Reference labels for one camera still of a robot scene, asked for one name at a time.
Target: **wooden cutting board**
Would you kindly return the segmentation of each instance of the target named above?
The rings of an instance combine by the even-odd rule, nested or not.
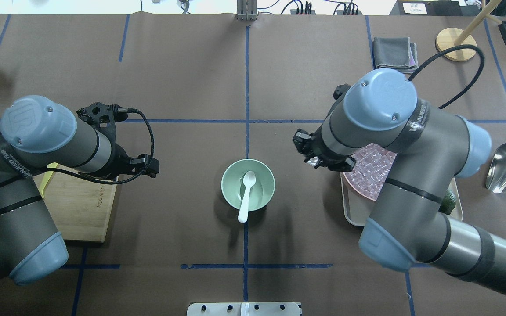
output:
[[[34,177],[39,188],[43,176]],[[116,185],[55,172],[44,190],[44,202],[64,240],[104,242],[115,192]]]

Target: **avocado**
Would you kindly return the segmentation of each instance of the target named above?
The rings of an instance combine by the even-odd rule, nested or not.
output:
[[[440,208],[438,208],[439,212],[442,212],[446,215],[450,215],[452,210],[456,207],[456,196],[452,190],[446,190],[446,194],[444,198],[442,198],[442,203],[440,204]]]

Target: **round wooden base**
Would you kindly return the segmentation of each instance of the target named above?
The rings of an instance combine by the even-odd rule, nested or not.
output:
[[[442,50],[446,50],[448,48],[454,47],[454,42],[462,34],[463,30],[458,28],[447,28],[437,35],[436,37],[436,49],[440,52]],[[462,44],[471,44],[476,46],[476,40],[472,36],[468,36],[462,42]],[[448,58],[452,61],[466,61],[470,60],[476,54],[475,50],[456,50],[454,52],[448,53],[444,55],[444,57]]]

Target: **gray cloth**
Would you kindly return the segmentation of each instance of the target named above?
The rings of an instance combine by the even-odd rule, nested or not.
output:
[[[409,41],[409,37],[375,37],[372,50],[376,69],[392,68],[404,74],[411,74],[419,66],[417,46]]]

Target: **white spoon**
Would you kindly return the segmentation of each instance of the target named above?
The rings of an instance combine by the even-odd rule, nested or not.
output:
[[[251,187],[255,184],[255,172],[248,171],[243,176],[243,185],[245,186],[245,193],[243,194],[243,199],[241,200],[241,206],[239,207],[239,214],[237,215],[237,220],[240,223],[247,222],[247,216],[249,214],[249,192],[251,191]]]

